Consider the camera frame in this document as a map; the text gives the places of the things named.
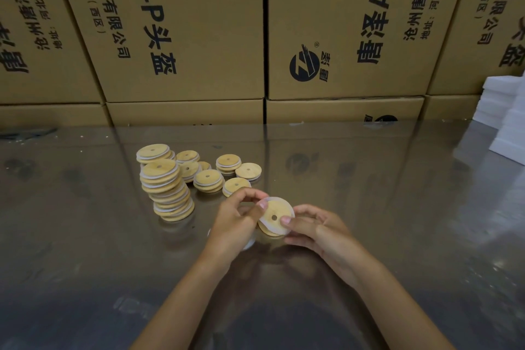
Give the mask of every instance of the right hand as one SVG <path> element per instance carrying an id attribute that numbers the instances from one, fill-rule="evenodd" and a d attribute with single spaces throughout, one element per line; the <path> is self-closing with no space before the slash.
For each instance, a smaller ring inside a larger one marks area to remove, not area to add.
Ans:
<path id="1" fill-rule="evenodd" d="M 295 218 L 281 217 L 281 224 L 292 230 L 285 237 L 290 245 L 307 247 L 317 253 L 348 285 L 357 289 L 353 267 L 368 255 L 335 213 L 312 205 L 293 208 Z"/>

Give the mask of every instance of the stacked cardboard boxes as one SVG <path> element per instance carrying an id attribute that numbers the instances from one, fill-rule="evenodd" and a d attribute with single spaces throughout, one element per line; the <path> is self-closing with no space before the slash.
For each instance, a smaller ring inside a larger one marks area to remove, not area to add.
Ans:
<path id="1" fill-rule="evenodd" d="M 267 121 L 416 119 L 456 1 L 269 0 Z"/>
<path id="2" fill-rule="evenodd" d="M 263 0 L 69 2 L 116 125 L 262 123 Z"/>
<path id="3" fill-rule="evenodd" d="M 0 0 L 0 128 L 108 126 L 67 0 Z"/>
<path id="4" fill-rule="evenodd" d="M 454 117 L 461 109 L 463 118 L 472 118 L 488 76 L 521 75 L 524 20 L 523 0 L 459 0 L 427 91 L 423 118 L 435 117 L 433 104 L 443 102 L 446 95 L 455 95 L 450 102 L 463 105 L 451 107 Z"/>

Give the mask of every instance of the metal table surface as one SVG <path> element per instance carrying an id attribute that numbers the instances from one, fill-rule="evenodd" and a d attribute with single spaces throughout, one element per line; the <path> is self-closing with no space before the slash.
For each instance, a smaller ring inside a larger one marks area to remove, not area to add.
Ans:
<path id="1" fill-rule="evenodd" d="M 206 241 L 219 194 L 161 222 L 136 151 L 164 142 L 253 186 L 337 212 L 458 349 L 525 343 L 525 173 L 477 122 L 71 128 L 0 140 L 0 349 L 127 348 Z M 261 232 L 233 262 L 197 349 L 386 345 L 313 253 Z"/>

